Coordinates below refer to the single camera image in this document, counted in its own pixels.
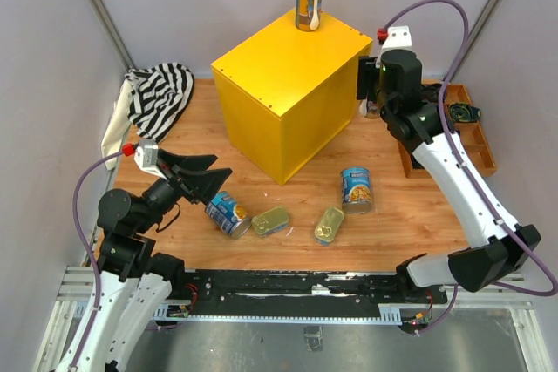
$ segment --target yellow cabinet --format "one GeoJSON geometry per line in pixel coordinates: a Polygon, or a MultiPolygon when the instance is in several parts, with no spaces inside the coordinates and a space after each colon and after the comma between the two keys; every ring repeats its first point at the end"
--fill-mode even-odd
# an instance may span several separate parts
{"type": "Polygon", "coordinates": [[[280,185],[352,119],[366,35],[322,14],[295,27],[291,10],[212,63],[230,142],[280,185]]]}

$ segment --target green and black object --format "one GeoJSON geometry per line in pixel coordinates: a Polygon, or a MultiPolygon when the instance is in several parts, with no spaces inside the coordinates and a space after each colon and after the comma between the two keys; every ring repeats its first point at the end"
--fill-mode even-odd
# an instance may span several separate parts
{"type": "Polygon", "coordinates": [[[447,109],[453,122],[472,123],[480,119],[480,109],[469,104],[451,104],[447,109]]]}

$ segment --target striped cloth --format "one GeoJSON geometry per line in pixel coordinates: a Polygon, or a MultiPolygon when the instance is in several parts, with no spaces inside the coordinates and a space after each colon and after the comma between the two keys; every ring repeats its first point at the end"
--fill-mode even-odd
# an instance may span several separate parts
{"type": "Polygon", "coordinates": [[[138,127],[138,135],[161,142],[190,102],[194,75],[182,64],[164,63],[132,69],[126,80],[132,85],[128,119],[138,127]]]}

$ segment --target white spoon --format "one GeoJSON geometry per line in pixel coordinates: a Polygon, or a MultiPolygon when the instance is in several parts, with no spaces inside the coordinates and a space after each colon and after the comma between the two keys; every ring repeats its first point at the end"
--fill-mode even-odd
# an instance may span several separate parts
{"type": "Polygon", "coordinates": [[[320,18],[317,15],[317,0],[314,0],[314,13],[312,14],[312,20],[310,21],[310,30],[317,30],[320,24],[320,18]]]}

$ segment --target wooden tabletop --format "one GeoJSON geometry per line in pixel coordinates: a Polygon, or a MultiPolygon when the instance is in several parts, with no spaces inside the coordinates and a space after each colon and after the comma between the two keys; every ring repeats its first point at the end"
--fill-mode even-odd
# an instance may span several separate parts
{"type": "MultiPolygon", "coordinates": [[[[128,140],[137,138],[133,133],[128,140]]],[[[216,154],[214,167],[233,169],[223,189],[250,214],[283,206],[290,215],[290,226],[279,233],[262,239],[250,228],[239,240],[231,240],[203,205],[181,200],[178,220],[165,232],[147,236],[157,240],[156,252],[182,258],[188,268],[393,271],[414,255],[466,246],[459,222],[434,181],[404,176],[397,143],[381,119],[356,116],[279,186],[230,145],[213,81],[196,80],[188,108],[160,147],[183,155],[216,154]],[[339,173],[351,166],[370,170],[374,208],[367,214],[347,214],[333,243],[322,246],[314,241],[314,226],[327,207],[340,207],[339,173]]],[[[141,195],[154,181],[128,158],[122,159],[115,187],[141,195]]],[[[173,215],[171,211],[163,222],[173,215]]]]}

